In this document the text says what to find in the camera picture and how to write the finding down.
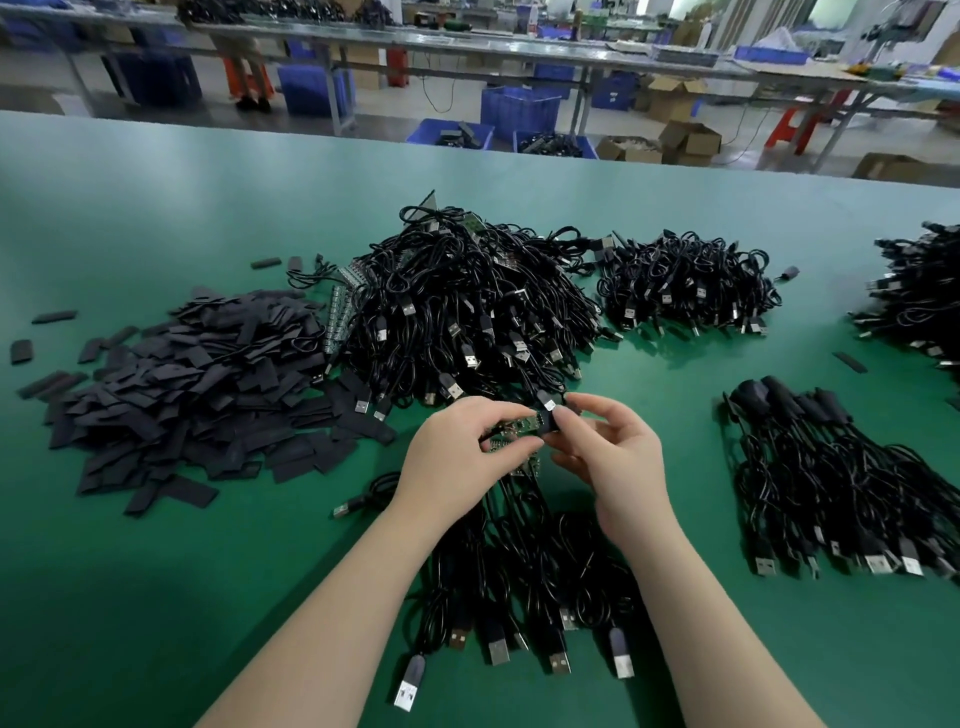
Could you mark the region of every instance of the pile of black cables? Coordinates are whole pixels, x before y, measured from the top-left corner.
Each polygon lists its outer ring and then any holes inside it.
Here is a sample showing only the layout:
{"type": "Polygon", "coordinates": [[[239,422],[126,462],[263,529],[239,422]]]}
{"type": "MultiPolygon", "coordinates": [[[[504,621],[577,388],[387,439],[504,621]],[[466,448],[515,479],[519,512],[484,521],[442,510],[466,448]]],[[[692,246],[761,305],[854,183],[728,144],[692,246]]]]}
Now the pile of black cables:
{"type": "Polygon", "coordinates": [[[315,23],[347,21],[337,0],[246,0],[244,12],[280,20],[307,20],[315,23]]]}
{"type": "Polygon", "coordinates": [[[580,378],[577,352],[622,338],[564,274],[583,265],[579,232],[543,238],[458,207],[408,206],[400,218],[403,232],[341,270],[354,286],[351,318],[330,325],[341,361],[378,400],[536,402],[539,390],[562,393],[567,377],[580,378]]]}
{"type": "MultiPolygon", "coordinates": [[[[403,710],[413,706],[426,658],[445,646],[463,650],[474,631],[493,666],[532,651],[564,674],[566,634],[595,630],[617,677],[633,677],[624,627],[648,624],[636,581],[592,513],[550,510],[536,470],[528,464],[502,478],[424,565],[413,597],[419,627],[408,636],[409,663],[395,700],[403,710]]],[[[334,515],[382,510],[398,478],[378,477],[334,515]]]]}
{"type": "Polygon", "coordinates": [[[845,570],[960,570],[960,491],[917,452],[875,443],[830,391],[795,395],[766,376],[725,401],[741,431],[734,481],[757,573],[775,574],[779,559],[816,577],[821,548],[845,570]]]}
{"type": "Polygon", "coordinates": [[[243,12],[247,12],[243,0],[180,0],[177,3],[177,20],[184,25],[241,25],[243,12]]]}
{"type": "MultiPolygon", "coordinates": [[[[607,317],[620,328],[649,322],[663,334],[661,320],[690,327],[734,327],[765,334],[762,316],[781,303],[767,278],[770,257],[762,250],[740,250],[736,241],[703,240],[696,232],[663,231],[652,243],[612,243],[601,258],[597,282],[607,317]]],[[[781,276],[798,273],[790,268],[781,276]]]]}
{"type": "Polygon", "coordinates": [[[863,337],[882,335],[960,372],[960,225],[924,228],[918,240],[877,240],[890,273],[867,287],[882,307],[853,322],[863,337]]]}
{"type": "Polygon", "coordinates": [[[535,133],[519,142],[516,150],[524,155],[545,157],[581,158],[584,155],[575,136],[556,132],[535,133]]]}

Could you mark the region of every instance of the blue plastic crate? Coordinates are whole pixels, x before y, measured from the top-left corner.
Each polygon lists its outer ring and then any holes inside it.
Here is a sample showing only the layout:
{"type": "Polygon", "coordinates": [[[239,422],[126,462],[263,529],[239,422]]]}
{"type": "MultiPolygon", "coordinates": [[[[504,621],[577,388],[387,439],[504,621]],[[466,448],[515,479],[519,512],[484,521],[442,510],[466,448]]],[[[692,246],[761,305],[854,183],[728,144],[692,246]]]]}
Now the blue plastic crate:
{"type": "Polygon", "coordinates": [[[287,38],[287,48],[290,49],[290,58],[292,59],[315,59],[317,52],[310,47],[305,40],[296,38],[287,38]]]}
{"type": "Polygon", "coordinates": [[[552,40],[570,40],[573,31],[569,28],[554,28],[549,25],[539,25],[537,27],[537,37],[550,38],[552,40]]]}
{"type": "Polygon", "coordinates": [[[552,88],[485,88],[480,95],[480,123],[493,135],[510,141],[514,132],[552,132],[557,126],[560,95],[552,88]]]}
{"type": "Polygon", "coordinates": [[[760,48],[755,45],[738,45],[733,52],[738,61],[752,61],[754,63],[788,63],[790,65],[804,65],[810,58],[806,51],[781,51],[777,48],[760,48]]]}
{"type": "MultiPolygon", "coordinates": [[[[62,0],[4,0],[10,5],[27,5],[32,8],[54,8],[70,10],[70,5],[62,0]]],[[[10,18],[4,21],[7,35],[14,48],[24,51],[43,51],[52,53],[62,48],[70,53],[83,49],[83,36],[78,26],[67,22],[50,22],[41,27],[33,20],[10,18]]]]}
{"type": "MultiPolygon", "coordinates": [[[[287,103],[287,111],[302,116],[329,117],[330,97],[326,92],[326,72],[317,65],[282,65],[276,70],[280,78],[280,90],[287,103]]],[[[347,86],[350,97],[356,98],[353,72],[341,69],[333,72],[333,87],[337,94],[337,110],[340,116],[353,113],[347,103],[347,86]]]]}
{"type": "MultiPolygon", "coordinates": [[[[132,100],[140,106],[180,109],[196,104],[204,96],[197,70],[188,56],[118,53],[115,58],[127,80],[132,100]]],[[[113,81],[113,87],[122,97],[123,89],[107,57],[102,56],[101,60],[113,81]]]]}
{"type": "MultiPolygon", "coordinates": [[[[483,142],[479,150],[490,149],[493,144],[493,127],[489,124],[471,124],[467,122],[473,133],[483,142]]],[[[423,119],[414,132],[407,137],[407,144],[436,144],[440,141],[440,132],[447,129],[460,129],[460,122],[447,119],[423,119]]]]}
{"type": "MultiPolygon", "coordinates": [[[[534,65],[535,79],[556,79],[558,81],[573,81],[573,74],[576,73],[576,66],[572,65],[554,65],[553,63],[537,63],[534,65]]],[[[542,86],[549,89],[551,93],[557,93],[562,99],[570,98],[570,89],[572,86],[542,86]]]]}
{"type": "Polygon", "coordinates": [[[626,111],[636,98],[636,76],[626,71],[613,71],[593,90],[590,105],[595,109],[626,111]]]}
{"type": "MultiPolygon", "coordinates": [[[[525,139],[529,139],[535,133],[540,132],[514,132],[514,151],[519,154],[519,146],[525,139]]],[[[590,144],[590,140],[585,136],[575,136],[577,140],[577,146],[580,147],[580,151],[584,153],[583,159],[597,159],[597,151],[593,149],[593,145],[590,144]]]]}

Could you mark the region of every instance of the cardboard box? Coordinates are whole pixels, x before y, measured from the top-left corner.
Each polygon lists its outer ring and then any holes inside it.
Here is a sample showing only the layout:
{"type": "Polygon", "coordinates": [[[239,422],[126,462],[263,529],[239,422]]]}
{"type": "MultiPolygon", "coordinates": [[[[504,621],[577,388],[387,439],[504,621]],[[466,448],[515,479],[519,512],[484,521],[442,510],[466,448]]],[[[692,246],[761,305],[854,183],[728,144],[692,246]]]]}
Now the cardboard box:
{"type": "Polygon", "coordinates": [[[693,121],[670,121],[660,132],[664,164],[709,167],[720,151],[721,136],[710,127],[693,121]]]}
{"type": "Polygon", "coordinates": [[[647,116],[664,124],[670,121],[689,121],[697,95],[707,92],[707,84],[700,79],[678,79],[653,74],[646,84],[650,108],[647,116]]]}
{"type": "Polygon", "coordinates": [[[884,182],[919,182],[926,171],[926,164],[907,155],[888,155],[868,152],[856,165],[852,177],[855,180],[881,180],[884,182]]]}
{"type": "Polygon", "coordinates": [[[604,136],[596,146],[597,158],[611,161],[645,161],[663,164],[660,144],[642,136],[604,136]]]}

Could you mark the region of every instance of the table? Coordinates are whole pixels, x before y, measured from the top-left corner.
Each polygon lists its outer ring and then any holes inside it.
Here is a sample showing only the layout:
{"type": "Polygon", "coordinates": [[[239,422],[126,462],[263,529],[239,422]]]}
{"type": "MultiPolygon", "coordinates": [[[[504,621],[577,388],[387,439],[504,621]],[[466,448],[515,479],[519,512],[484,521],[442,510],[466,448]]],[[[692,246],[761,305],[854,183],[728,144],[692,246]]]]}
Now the table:
{"type": "MultiPolygon", "coordinates": [[[[18,17],[34,20],[38,23],[47,23],[55,20],[77,22],[88,28],[93,28],[94,35],[98,33],[98,26],[136,27],[153,30],[182,31],[183,26],[172,12],[164,10],[143,10],[132,15],[116,16],[96,12],[92,7],[83,6],[69,11],[53,10],[50,8],[34,8],[28,6],[8,5],[0,2],[0,17],[18,17]]],[[[764,106],[803,107],[807,114],[802,122],[802,128],[813,123],[816,112],[829,111],[835,116],[843,116],[846,122],[838,125],[834,130],[825,150],[814,161],[811,171],[816,172],[823,165],[828,154],[832,151],[840,134],[846,129],[854,113],[868,113],[874,116],[901,116],[937,119],[943,114],[930,111],[912,109],[871,109],[869,104],[878,95],[888,95],[898,91],[913,90],[911,85],[901,85],[864,81],[850,78],[816,78],[796,75],[796,69],[790,72],[774,70],[748,70],[727,58],[721,58],[713,68],[684,65],[678,63],[663,63],[654,61],[638,54],[620,53],[613,51],[604,42],[582,41],[569,43],[564,41],[548,40],[545,38],[530,38],[526,36],[503,37],[496,34],[464,34],[447,33],[444,31],[429,31],[410,27],[396,27],[382,31],[360,28],[351,23],[329,23],[317,25],[312,23],[297,23],[287,21],[271,21],[264,18],[251,17],[246,25],[203,25],[198,31],[216,33],[223,36],[265,37],[273,40],[297,38],[311,43],[317,50],[318,58],[315,61],[296,59],[297,63],[315,62],[326,70],[327,94],[331,100],[331,122],[333,132],[339,136],[343,129],[348,129],[352,119],[343,120],[337,108],[336,93],[332,78],[332,70],[337,68],[355,68],[359,70],[383,72],[383,66],[370,63],[348,61],[345,45],[365,45],[374,48],[404,49],[411,52],[440,53],[453,56],[464,54],[479,55],[501,60],[544,62],[563,65],[573,65],[581,68],[579,78],[574,81],[542,80],[528,76],[504,76],[490,73],[474,73],[470,71],[442,70],[418,68],[416,73],[426,76],[443,76],[448,78],[466,78],[480,81],[494,82],[499,85],[573,85],[574,109],[570,121],[569,133],[584,134],[587,127],[587,118],[590,104],[588,99],[593,88],[599,84],[604,74],[614,70],[636,73],[660,73],[682,78],[724,79],[729,81],[752,82],[763,86],[779,87],[789,91],[786,97],[743,99],[739,96],[724,96],[721,94],[704,94],[702,98],[710,101],[734,100],[740,103],[764,106]],[[337,60],[329,53],[329,48],[337,45],[340,48],[340,58],[337,60]],[[829,99],[833,92],[846,88],[856,89],[856,103],[851,105],[849,112],[829,107],[829,99]],[[796,98],[798,93],[809,91],[811,101],[801,101],[796,98]]],[[[133,52],[144,52],[142,48],[121,45],[116,43],[92,43],[87,46],[91,50],[100,52],[105,50],[108,60],[112,61],[112,50],[122,47],[133,52]]],[[[217,55],[210,51],[192,49],[193,55],[217,55]]],[[[67,62],[73,74],[75,83],[81,96],[87,100],[88,92],[84,81],[74,65],[70,52],[64,49],[67,62]]],[[[269,61],[292,62],[290,59],[266,56],[269,61]]],[[[114,66],[115,75],[122,76],[114,66]]]]}
{"type": "MultiPolygon", "coordinates": [[[[631,334],[598,348],[579,388],[624,400],[660,434],[690,540],[827,725],[952,724],[960,589],[830,567],[816,583],[752,575],[711,401],[768,374],[833,389],[878,442],[904,442],[960,482],[948,376],[918,353],[857,340],[844,317],[867,301],[863,281],[884,270],[874,238],[955,220],[956,190],[14,112],[0,113],[0,138],[0,330],[36,348],[33,363],[0,369],[3,725],[192,725],[362,533],[363,517],[334,522],[330,510],[399,466],[424,414],[395,410],[397,443],[363,442],[331,476],[223,483],[206,511],[164,501],[135,522],[121,515],[123,494],[73,496],[83,454],[48,451],[42,405],[13,390],[74,369],[89,337],[161,321],[196,284],[283,285],[282,269],[252,271],[251,260],[319,251],[346,262],[396,233],[400,207],[434,188],[442,205],[543,233],[572,224],[649,239],[693,229],[766,249],[775,273],[800,268],[782,286],[783,308],[766,317],[768,339],[631,334]],[[71,307],[73,322],[29,324],[71,307]],[[870,372],[852,372],[830,355],[838,350],[870,372]]],[[[541,481],[556,507],[588,502],[550,464],[541,481]]],[[[633,643],[627,683],[586,631],[569,638],[565,677],[526,654],[487,667],[471,640],[463,654],[428,660],[409,716],[388,704],[404,651],[398,627],[365,728],[681,724],[649,634],[633,643]]]]}

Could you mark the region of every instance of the factory floor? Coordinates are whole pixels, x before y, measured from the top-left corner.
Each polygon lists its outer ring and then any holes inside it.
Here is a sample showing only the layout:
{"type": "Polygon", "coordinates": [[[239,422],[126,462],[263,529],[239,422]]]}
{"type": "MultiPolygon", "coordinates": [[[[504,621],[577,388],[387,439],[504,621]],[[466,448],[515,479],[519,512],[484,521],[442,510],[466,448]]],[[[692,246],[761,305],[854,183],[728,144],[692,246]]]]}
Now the factory floor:
{"type": "MultiPolygon", "coordinates": [[[[417,58],[411,65],[434,67],[440,59],[417,58]]],[[[252,129],[257,131],[332,134],[328,119],[290,116],[282,93],[272,102],[274,113],[240,113],[228,98],[223,63],[216,58],[194,56],[194,65],[204,92],[203,102],[193,109],[143,109],[125,104],[116,94],[100,58],[86,54],[76,58],[89,88],[94,114],[99,117],[167,124],[252,129]]],[[[443,58],[444,67],[459,62],[443,58]]],[[[276,66],[268,64],[274,87],[279,89],[276,66]]],[[[0,109],[41,113],[87,114],[62,56],[0,48],[0,109]]],[[[402,142],[424,118],[466,121],[480,119],[483,82],[442,78],[410,78],[405,88],[357,89],[356,127],[351,136],[402,142]]],[[[563,101],[558,130],[568,130],[573,99],[563,101]]],[[[764,150],[763,143],[780,119],[781,109],[749,109],[743,106],[703,105],[697,120],[723,137],[723,147],[712,166],[723,169],[774,169],[803,172],[829,139],[826,126],[818,129],[800,157],[787,154],[786,144],[764,150]]],[[[587,134],[594,141],[606,134],[642,135],[656,138],[663,125],[635,111],[590,109],[587,134]]],[[[496,149],[507,146],[496,142],[496,149]]],[[[930,163],[921,182],[960,187],[960,145],[956,134],[919,119],[874,120],[855,118],[827,159],[821,174],[849,177],[868,152],[905,154],[930,163]]]]}

